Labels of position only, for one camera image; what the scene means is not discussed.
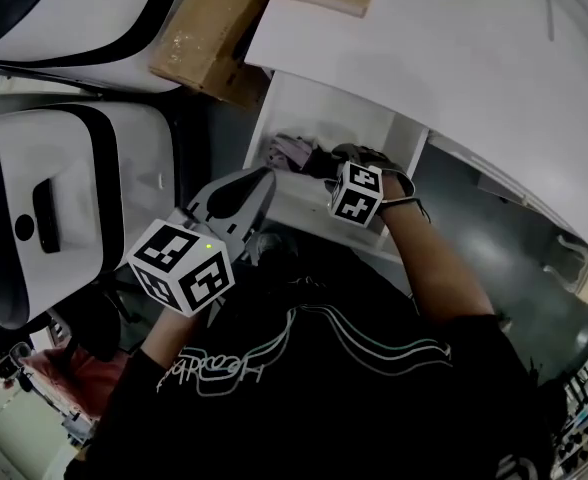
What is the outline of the person's right forearm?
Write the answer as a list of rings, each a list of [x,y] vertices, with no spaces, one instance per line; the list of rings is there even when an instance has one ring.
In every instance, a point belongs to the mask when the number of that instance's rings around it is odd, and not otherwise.
[[[423,214],[418,204],[380,211],[403,261],[419,309],[444,325],[458,317],[494,313],[475,274]]]

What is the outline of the white desk with drawers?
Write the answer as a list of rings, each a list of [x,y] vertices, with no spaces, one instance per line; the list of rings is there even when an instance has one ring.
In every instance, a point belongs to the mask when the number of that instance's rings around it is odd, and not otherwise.
[[[588,39],[545,0],[372,0],[362,18],[270,0],[247,62],[453,139],[535,191],[588,205]]]

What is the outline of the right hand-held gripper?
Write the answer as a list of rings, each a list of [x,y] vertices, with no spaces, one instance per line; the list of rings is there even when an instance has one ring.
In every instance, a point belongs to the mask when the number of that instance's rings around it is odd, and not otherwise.
[[[367,228],[380,207],[414,201],[414,183],[402,167],[386,155],[366,146],[341,144],[333,151],[317,145],[300,173],[315,179],[335,179],[328,211],[331,217]],[[383,177],[393,175],[403,191],[402,197],[384,195]]]

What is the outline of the person's black printed shirt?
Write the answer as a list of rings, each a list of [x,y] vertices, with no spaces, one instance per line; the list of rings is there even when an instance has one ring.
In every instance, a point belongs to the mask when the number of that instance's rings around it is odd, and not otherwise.
[[[548,480],[493,315],[436,325],[353,253],[269,253],[169,366],[128,361],[65,480]]]

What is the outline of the person's grey shoe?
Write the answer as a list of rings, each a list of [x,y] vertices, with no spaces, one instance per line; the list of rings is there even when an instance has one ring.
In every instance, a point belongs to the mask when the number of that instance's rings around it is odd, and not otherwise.
[[[249,242],[248,252],[251,263],[257,266],[260,259],[267,253],[282,253],[286,251],[286,244],[282,237],[275,232],[261,232],[255,234]]]

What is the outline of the white drawer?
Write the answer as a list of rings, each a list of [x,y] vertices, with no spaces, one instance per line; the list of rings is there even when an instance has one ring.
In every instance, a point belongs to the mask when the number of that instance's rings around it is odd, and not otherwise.
[[[429,130],[422,124],[348,92],[283,72],[274,74],[249,143],[245,168],[265,163],[270,138],[312,138],[330,151],[342,143],[384,153],[408,176],[416,170]],[[329,192],[309,176],[276,172],[267,218],[299,231],[399,264],[397,248],[379,218],[366,228],[330,216]]]

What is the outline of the brown cardboard box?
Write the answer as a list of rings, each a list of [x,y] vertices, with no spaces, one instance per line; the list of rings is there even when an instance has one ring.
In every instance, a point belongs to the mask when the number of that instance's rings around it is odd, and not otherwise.
[[[257,106],[268,77],[245,55],[268,1],[183,0],[151,57],[151,73],[227,103]]]

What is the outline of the grey cloth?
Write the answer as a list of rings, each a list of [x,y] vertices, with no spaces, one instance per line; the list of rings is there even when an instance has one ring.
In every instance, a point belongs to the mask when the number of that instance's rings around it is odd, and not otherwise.
[[[301,174],[301,168],[309,162],[310,153],[317,145],[321,146],[314,138],[277,133],[268,141],[264,161],[272,169]]]

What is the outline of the white and black robot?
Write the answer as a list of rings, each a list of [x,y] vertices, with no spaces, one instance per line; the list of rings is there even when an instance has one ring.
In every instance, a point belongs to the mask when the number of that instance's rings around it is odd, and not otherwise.
[[[0,327],[117,270],[176,203],[172,131],[157,109],[77,102],[0,115]]]
[[[0,72],[78,87],[163,93],[152,54],[183,0],[0,0]]]

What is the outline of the person's left forearm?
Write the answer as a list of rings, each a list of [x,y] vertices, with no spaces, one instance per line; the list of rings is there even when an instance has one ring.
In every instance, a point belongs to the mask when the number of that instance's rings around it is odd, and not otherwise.
[[[141,351],[167,370],[183,347],[206,326],[207,319],[204,311],[187,317],[165,307],[144,340]]]

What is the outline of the red cloth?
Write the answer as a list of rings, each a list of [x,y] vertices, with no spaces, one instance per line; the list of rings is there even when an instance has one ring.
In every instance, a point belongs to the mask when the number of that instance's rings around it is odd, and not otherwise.
[[[130,355],[122,350],[104,362],[82,347],[71,354],[65,347],[57,347],[24,358],[23,365],[60,400],[89,419],[98,420],[129,359]]]

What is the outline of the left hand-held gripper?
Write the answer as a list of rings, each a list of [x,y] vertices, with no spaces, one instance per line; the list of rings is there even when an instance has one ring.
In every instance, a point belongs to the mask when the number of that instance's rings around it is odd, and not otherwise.
[[[204,186],[182,221],[167,219],[178,213],[168,206],[128,211],[127,262],[147,295],[190,317],[230,289],[232,264],[275,184],[268,167],[242,169]]]

